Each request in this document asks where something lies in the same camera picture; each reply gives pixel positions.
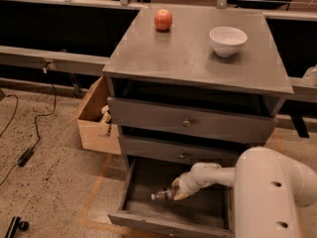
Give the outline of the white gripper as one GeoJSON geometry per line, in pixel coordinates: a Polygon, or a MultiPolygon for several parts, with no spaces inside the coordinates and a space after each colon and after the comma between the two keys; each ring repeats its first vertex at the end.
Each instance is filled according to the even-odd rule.
{"type": "Polygon", "coordinates": [[[183,200],[200,189],[200,184],[193,179],[191,173],[182,174],[172,182],[171,186],[177,188],[173,197],[175,201],[183,200]]]}

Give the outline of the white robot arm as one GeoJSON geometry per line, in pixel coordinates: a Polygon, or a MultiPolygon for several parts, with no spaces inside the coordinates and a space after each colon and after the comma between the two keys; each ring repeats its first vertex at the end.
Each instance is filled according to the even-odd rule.
{"type": "Polygon", "coordinates": [[[233,168],[197,163],[172,183],[182,200],[219,183],[234,193],[235,238],[301,238],[297,209],[317,201],[317,174],[264,147],[244,151],[233,168]]]}

